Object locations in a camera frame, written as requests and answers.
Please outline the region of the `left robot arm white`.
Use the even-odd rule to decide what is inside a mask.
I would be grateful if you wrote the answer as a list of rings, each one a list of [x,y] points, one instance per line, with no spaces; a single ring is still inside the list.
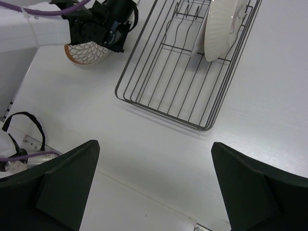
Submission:
[[[94,42],[123,52],[139,19],[136,0],[51,0],[29,7],[0,3],[0,51]]]

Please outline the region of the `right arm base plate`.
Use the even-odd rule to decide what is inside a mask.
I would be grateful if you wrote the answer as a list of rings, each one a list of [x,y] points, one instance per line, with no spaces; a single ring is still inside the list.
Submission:
[[[34,154],[41,152],[41,141],[34,139],[28,136],[26,133],[21,132],[15,128],[10,128],[8,132],[13,136],[13,138],[17,141],[19,146],[27,151],[28,154]],[[47,154],[32,157],[28,160],[27,168],[34,167],[36,165],[42,164],[46,161],[52,160],[56,158],[57,155],[62,155],[62,153],[58,152],[57,150],[45,146],[45,151]]]

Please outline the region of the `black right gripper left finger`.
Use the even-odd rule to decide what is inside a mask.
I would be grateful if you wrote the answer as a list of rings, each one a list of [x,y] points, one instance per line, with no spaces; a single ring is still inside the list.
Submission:
[[[89,140],[71,151],[0,180],[2,231],[78,231],[100,146]]]

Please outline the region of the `floral plate orange rim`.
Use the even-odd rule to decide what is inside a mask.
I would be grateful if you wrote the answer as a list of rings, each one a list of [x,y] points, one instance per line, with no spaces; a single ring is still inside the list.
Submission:
[[[211,62],[228,53],[246,16],[247,0],[212,0],[209,5],[204,54]]]
[[[67,58],[78,65],[96,64],[105,59],[112,51],[99,46],[95,42],[87,42],[78,45],[64,45]]]

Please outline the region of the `white plate orange sunburst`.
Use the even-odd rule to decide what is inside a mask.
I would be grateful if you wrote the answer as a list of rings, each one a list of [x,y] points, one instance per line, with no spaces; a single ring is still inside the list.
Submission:
[[[195,42],[193,44],[191,57],[197,55],[198,53],[202,53],[204,51],[205,28],[206,28],[207,17],[208,13],[205,14],[205,17],[197,33]]]

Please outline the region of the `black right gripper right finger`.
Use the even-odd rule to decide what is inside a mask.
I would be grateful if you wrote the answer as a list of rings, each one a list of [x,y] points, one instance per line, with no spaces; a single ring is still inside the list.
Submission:
[[[270,166],[221,143],[211,149],[233,231],[306,231],[307,178]]]

